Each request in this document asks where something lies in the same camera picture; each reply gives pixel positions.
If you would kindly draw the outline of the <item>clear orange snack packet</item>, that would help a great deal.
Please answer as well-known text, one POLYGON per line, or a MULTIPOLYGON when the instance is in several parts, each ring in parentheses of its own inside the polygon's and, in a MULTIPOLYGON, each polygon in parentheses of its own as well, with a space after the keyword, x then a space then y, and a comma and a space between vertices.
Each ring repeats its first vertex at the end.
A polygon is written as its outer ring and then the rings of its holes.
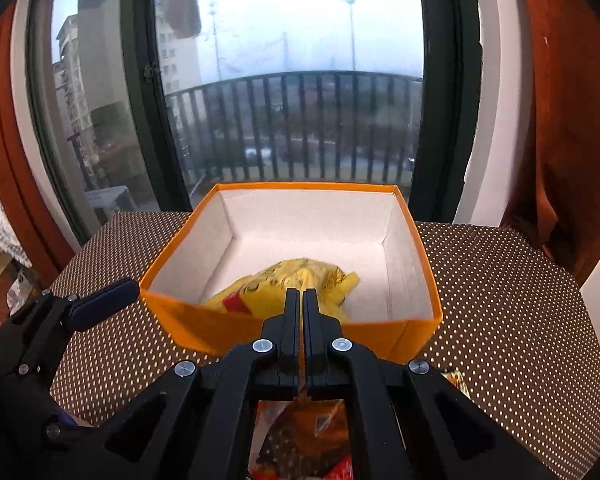
POLYGON ((308 386, 306 385, 306 354, 304 353, 304 344, 300 342, 297 358, 297 382, 298 382, 298 394, 294 398, 294 403, 298 406, 306 406, 311 402, 311 398, 308 395, 308 386))

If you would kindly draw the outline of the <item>small yellow snack packet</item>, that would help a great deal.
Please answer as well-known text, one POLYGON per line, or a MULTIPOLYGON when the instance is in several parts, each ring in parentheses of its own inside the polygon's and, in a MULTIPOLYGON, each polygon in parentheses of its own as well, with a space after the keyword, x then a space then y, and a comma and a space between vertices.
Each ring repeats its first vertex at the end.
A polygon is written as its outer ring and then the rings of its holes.
POLYGON ((467 385, 464 375, 460 370, 458 370, 457 368, 452 368, 452 370, 442 370, 441 375, 455 388, 460 390, 460 392, 463 393, 464 396, 466 396, 466 398, 471 398, 469 387, 467 385))

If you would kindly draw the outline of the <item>dark brown snack packet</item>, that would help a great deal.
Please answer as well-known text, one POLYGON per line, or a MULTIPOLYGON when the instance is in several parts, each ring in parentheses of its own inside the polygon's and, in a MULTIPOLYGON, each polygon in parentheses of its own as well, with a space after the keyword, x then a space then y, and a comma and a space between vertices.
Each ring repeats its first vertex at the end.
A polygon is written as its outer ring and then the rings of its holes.
POLYGON ((262 401, 249 456, 250 479, 351 479, 346 407, 341 400, 262 401))

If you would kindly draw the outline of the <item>brown polka dot tablecloth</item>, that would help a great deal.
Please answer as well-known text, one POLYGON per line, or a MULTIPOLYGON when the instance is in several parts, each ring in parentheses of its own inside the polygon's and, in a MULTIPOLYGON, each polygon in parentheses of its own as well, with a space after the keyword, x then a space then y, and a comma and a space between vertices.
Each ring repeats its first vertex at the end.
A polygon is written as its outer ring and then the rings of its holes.
MULTIPOLYGON (((600 343, 572 276, 513 230, 422 222, 443 320, 422 354, 457 368, 471 399, 557 477, 600 456, 600 343)), ((187 350, 142 302, 73 336, 50 391, 104 422, 167 368, 215 355, 187 350)))

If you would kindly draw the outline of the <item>orange cardboard box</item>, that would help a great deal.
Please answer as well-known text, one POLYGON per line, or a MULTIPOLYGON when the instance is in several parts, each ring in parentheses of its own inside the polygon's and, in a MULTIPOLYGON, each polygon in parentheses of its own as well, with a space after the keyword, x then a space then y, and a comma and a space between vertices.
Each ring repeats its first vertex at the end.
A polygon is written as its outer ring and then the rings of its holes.
POLYGON ((173 340, 215 356, 256 338, 291 287, 315 288, 348 338, 397 363, 443 318, 424 244, 392 185, 219 184, 140 280, 173 340))

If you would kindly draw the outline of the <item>left rust orange curtain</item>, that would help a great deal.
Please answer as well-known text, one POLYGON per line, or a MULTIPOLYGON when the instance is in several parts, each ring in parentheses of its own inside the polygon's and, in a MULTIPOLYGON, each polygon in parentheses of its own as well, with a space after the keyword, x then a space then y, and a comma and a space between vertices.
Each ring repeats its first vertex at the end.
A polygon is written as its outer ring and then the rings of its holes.
POLYGON ((74 256, 35 183, 17 126, 10 42, 16 5, 0 17, 0 201, 40 282, 53 283, 74 256))

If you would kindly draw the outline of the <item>rust orange curtain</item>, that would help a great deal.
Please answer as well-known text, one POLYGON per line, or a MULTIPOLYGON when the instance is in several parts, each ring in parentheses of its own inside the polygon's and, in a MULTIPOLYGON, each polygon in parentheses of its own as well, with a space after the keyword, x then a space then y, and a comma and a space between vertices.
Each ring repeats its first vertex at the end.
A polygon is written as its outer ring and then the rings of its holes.
POLYGON ((502 222, 583 284, 600 261, 600 18, 586 0, 524 0, 533 93, 502 222))
POLYGON ((53 283, 74 256, 35 183, 17 126, 10 42, 16 5, 0 17, 0 201, 40 282, 53 283))

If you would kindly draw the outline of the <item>right rust orange curtain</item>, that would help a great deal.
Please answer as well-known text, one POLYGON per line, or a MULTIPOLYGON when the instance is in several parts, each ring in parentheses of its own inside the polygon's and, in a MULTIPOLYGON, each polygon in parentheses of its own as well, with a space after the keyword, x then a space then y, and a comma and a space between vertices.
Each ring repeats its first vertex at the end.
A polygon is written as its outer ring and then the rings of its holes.
POLYGON ((524 0, 533 93, 502 222, 583 284, 600 261, 600 18, 586 0, 524 0))

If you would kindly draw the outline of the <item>black balcony railing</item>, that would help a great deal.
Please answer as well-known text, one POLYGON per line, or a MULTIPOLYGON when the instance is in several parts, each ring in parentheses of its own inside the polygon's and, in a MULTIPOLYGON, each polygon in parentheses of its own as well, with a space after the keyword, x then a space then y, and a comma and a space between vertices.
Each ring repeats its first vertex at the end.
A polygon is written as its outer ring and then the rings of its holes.
POLYGON ((306 70, 166 96, 191 188, 213 182, 412 182, 422 114, 413 76, 306 70))

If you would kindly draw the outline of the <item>dark green window frame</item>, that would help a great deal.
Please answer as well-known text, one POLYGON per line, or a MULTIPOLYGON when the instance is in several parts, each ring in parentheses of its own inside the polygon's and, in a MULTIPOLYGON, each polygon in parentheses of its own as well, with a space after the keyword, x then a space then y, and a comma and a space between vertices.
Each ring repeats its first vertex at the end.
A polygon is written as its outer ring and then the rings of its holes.
POLYGON ((422 81, 410 186, 419 221, 451 221, 475 137, 478 0, 197 0, 178 39, 161 0, 30 0, 33 128, 61 221, 85 243, 118 212, 190 211, 219 181, 185 182, 166 96, 209 82, 306 70, 422 81))

